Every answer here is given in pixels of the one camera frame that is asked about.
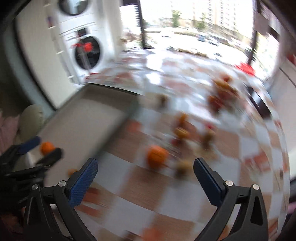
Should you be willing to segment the white upper dryer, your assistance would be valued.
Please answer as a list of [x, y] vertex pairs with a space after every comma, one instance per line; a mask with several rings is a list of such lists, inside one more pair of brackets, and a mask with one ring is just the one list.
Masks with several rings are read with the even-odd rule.
[[50, 27], [59, 33], [95, 22], [94, 1], [44, 1]]

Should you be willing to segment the clear glass fruit bowl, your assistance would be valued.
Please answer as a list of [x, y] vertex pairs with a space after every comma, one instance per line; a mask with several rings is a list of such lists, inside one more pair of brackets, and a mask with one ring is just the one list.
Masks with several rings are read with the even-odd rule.
[[210, 111], [217, 115], [223, 110], [234, 112], [239, 101], [239, 91], [231, 85], [233, 78], [228, 74], [221, 74], [212, 80], [213, 89], [207, 97]]

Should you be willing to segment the white washing machine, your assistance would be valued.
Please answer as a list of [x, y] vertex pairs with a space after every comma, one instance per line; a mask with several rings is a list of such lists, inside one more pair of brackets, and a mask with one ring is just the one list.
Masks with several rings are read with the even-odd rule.
[[71, 28], [63, 32], [61, 37], [80, 81], [107, 66], [110, 52], [104, 28], [89, 23]]

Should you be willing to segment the large orange fruit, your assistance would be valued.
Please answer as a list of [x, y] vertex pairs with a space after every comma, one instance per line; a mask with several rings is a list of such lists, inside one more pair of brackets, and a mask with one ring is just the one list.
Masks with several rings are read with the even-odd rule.
[[42, 142], [40, 145], [40, 152], [43, 156], [48, 155], [55, 149], [55, 146], [51, 142]]

